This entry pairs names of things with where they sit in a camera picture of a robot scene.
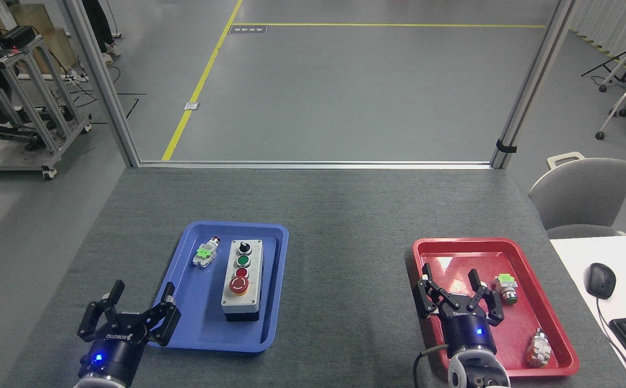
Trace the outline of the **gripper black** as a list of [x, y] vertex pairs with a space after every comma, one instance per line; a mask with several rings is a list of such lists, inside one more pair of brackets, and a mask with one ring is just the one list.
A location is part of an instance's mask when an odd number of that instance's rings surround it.
[[[422, 274], [412, 287], [413, 298], [417, 314], [421, 318], [428, 318], [437, 314], [439, 307], [447, 303], [454, 307], [453, 297], [439, 287], [432, 277], [429, 263], [421, 268]], [[489, 285], [480, 280], [477, 270], [472, 268], [468, 273], [471, 289], [475, 294], [467, 302], [467, 312], [442, 309], [439, 314], [444, 343], [448, 345], [448, 356], [454, 356], [465, 349], [486, 349], [496, 353], [495, 339], [490, 326], [497, 327], [504, 320], [504, 311], [501, 301]], [[479, 307], [479, 302], [485, 300], [487, 315]]]
[[[145, 345], [154, 342], [168, 346], [182, 317], [173, 299], [175, 289], [173, 282], [168, 282], [158, 304], [126, 322], [118, 323], [116, 312], [125, 290], [123, 280], [116, 280], [107, 296], [87, 305], [77, 336], [92, 345], [80, 361], [79, 386], [133, 384]], [[109, 323], [97, 329], [102, 315]]]

